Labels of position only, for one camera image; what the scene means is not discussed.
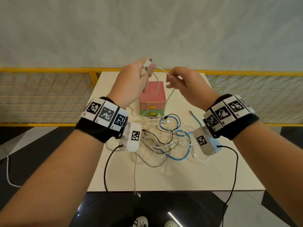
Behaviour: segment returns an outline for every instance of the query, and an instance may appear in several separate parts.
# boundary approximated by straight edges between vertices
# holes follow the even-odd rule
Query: white shoe
[[[149,227],[147,218],[144,216],[137,217],[134,221],[133,227]]]
[[[167,221],[164,224],[164,227],[178,227],[178,225],[176,223],[174,223],[173,221]]]

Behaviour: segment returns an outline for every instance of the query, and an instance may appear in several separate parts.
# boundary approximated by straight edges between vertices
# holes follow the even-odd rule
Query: white table
[[[102,72],[91,95],[91,99],[106,96],[117,75],[118,72]],[[156,75],[159,78],[159,81],[163,81],[165,85],[166,74],[156,73]],[[206,76],[203,73],[201,73],[201,75],[207,81]],[[166,97],[168,97],[171,91],[172,89],[165,88]],[[131,106],[134,109],[134,113],[138,114],[139,102],[135,102]],[[182,123],[196,123],[196,120],[189,114],[189,110],[203,122],[204,111],[190,105],[180,92],[175,90],[166,105],[165,114],[177,114]],[[129,121],[139,119],[138,117],[131,116],[131,110],[129,108],[127,108],[127,111],[129,112]],[[237,150],[233,142],[227,138],[220,137],[219,141],[222,145]],[[110,148],[115,148],[118,143],[119,141],[114,138],[111,138],[108,141]],[[171,155],[174,157],[182,157],[186,152],[187,149],[184,148],[184,150],[172,152]],[[195,152],[201,159],[206,159],[206,156],[199,150],[199,147],[196,147]],[[111,151],[104,145],[103,152],[88,191],[105,191],[103,173],[105,163],[110,153]],[[147,148],[139,148],[138,153],[145,159],[152,154]],[[109,191],[134,190],[134,162],[131,160],[130,156],[131,153],[124,151],[115,152],[113,154],[106,172],[106,182]],[[162,155],[154,154],[150,158],[149,163],[151,165],[158,165],[163,160],[164,157]],[[199,162],[189,155],[188,158],[183,161],[168,159],[158,168],[150,168],[146,164],[137,164],[136,189],[137,191],[231,190],[235,176],[235,164],[235,153],[225,148],[218,154],[211,156],[205,163]],[[264,190],[264,186],[260,183],[240,154],[235,190]]]

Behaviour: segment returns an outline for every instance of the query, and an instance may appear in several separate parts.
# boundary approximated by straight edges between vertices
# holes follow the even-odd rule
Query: wrist-mounted device
[[[203,122],[214,139],[233,140],[242,130],[259,120],[255,111],[238,95],[220,96],[205,112]]]
[[[95,98],[87,104],[76,125],[79,129],[105,143],[111,137],[120,139],[128,120],[127,111],[107,97]]]

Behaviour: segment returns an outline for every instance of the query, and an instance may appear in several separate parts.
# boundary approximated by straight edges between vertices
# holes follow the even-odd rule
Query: left arm
[[[142,59],[121,69],[108,98],[121,108],[137,100],[156,68]],[[103,143],[75,130],[0,212],[0,226],[68,226],[89,187]]]

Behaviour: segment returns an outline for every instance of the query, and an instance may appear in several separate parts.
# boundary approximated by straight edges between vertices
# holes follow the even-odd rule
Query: mesh fence
[[[264,123],[303,123],[303,76],[212,76],[213,89],[240,95]]]
[[[0,73],[0,122],[76,123],[93,89],[89,73]]]

